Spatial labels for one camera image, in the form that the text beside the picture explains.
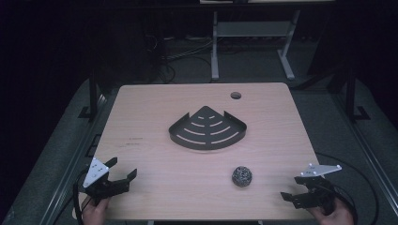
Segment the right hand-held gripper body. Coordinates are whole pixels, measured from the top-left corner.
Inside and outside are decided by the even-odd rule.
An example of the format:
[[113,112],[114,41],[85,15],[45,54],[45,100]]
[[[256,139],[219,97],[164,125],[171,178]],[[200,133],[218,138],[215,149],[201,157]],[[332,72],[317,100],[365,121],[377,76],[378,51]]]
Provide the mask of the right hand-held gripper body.
[[317,165],[310,163],[308,167],[300,173],[300,177],[307,178],[307,193],[295,196],[293,202],[296,208],[334,209],[334,199],[336,196],[333,184],[325,178],[326,174],[335,173],[342,169],[340,165]]

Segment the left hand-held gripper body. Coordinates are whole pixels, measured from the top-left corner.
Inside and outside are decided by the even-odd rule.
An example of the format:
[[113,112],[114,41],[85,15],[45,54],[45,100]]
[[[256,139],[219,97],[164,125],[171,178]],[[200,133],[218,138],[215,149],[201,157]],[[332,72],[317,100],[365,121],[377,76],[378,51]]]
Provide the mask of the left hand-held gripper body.
[[130,182],[125,179],[109,181],[108,168],[97,158],[93,158],[83,181],[84,192],[94,200],[107,199],[130,190]]

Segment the steel wool scrubber ball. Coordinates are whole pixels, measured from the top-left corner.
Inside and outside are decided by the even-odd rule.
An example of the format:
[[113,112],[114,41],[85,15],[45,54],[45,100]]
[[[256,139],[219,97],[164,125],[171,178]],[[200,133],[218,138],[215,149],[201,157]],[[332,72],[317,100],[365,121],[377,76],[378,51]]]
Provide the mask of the steel wool scrubber ball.
[[232,182],[240,187],[247,187],[253,180],[253,174],[251,170],[245,166],[238,166],[232,173]]

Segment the black metal corner shelf rack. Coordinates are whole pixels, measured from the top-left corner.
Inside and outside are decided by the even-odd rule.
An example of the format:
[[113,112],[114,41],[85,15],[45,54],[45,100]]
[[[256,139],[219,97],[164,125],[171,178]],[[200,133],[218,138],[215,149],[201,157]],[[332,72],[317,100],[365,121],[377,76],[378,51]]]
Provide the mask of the black metal corner shelf rack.
[[208,106],[194,115],[186,113],[168,129],[174,143],[201,151],[231,146],[245,137],[246,130],[247,125],[231,113],[220,114]]

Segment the person's right hand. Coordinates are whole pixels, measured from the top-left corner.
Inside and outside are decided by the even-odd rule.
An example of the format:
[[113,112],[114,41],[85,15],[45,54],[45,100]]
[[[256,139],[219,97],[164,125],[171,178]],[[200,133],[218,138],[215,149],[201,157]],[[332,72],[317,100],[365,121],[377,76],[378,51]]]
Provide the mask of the person's right hand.
[[354,219],[347,206],[336,199],[335,210],[328,216],[322,213],[320,207],[309,208],[308,212],[315,218],[319,225],[354,225]]

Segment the person's left hand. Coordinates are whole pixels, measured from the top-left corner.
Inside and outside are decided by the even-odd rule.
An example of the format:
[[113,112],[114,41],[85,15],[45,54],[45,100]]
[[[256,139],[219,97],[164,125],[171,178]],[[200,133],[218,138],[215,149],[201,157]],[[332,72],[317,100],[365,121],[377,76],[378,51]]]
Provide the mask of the person's left hand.
[[94,204],[90,197],[84,199],[82,206],[82,220],[84,225],[104,225],[106,210],[110,198],[102,199],[98,204]]

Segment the aluminium floor rail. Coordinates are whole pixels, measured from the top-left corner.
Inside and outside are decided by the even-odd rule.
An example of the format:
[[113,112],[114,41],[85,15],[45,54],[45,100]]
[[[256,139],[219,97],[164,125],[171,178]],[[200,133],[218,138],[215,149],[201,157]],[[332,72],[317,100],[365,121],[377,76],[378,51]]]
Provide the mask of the aluminium floor rail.
[[84,156],[89,152],[95,136],[100,133],[99,121],[106,102],[103,94],[95,99],[98,112],[91,118],[89,96],[77,95],[68,106],[67,114],[61,118],[53,136],[55,144],[50,144],[54,155],[47,156],[48,166],[45,170],[46,173],[53,173],[54,188],[38,225],[53,225],[70,198],[72,185],[85,165]]
[[355,119],[352,119],[345,111],[344,101],[338,95],[332,95],[334,103],[337,106],[339,112],[343,115],[344,120],[348,124],[351,132],[354,134],[357,142],[360,145],[360,149],[363,152],[366,162],[368,163],[375,180],[380,186],[385,198],[387,199],[392,211],[398,217],[398,190],[394,187],[392,181],[383,169],[380,161],[376,158],[375,153],[371,145],[366,140],[365,136],[358,127],[358,123]]

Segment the black metal stand post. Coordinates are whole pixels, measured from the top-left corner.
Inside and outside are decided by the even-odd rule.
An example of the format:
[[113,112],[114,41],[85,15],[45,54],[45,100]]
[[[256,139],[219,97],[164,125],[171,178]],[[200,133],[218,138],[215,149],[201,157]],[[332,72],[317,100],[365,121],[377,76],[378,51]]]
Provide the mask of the black metal stand post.
[[369,114],[362,106],[357,106],[355,103],[356,96],[356,74],[351,68],[349,69],[346,77],[345,89],[345,113],[352,123],[359,120],[370,120]]
[[98,86],[96,80],[96,72],[92,70],[89,74],[88,78],[88,87],[89,87],[89,105],[84,106],[80,113],[79,118],[87,119],[89,123],[91,123],[98,113]]

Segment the white metal desk frame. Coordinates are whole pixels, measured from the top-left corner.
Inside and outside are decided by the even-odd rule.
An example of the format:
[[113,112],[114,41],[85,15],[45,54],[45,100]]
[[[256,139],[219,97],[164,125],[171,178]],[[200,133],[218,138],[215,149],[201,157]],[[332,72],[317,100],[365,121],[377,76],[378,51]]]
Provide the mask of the white metal desk frame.
[[287,54],[299,22],[302,7],[299,4],[330,4],[334,0],[199,0],[201,6],[244,7],[278,5],[294,7],[292,16],[285,21],[224,22],[219,20],[219,9],[215,9],[212,19],[212,51],[210,55],[211,79],[220,78],[218,41],[220,38],[284,38],[284,45],[277,51],[285,77],[295,79]]

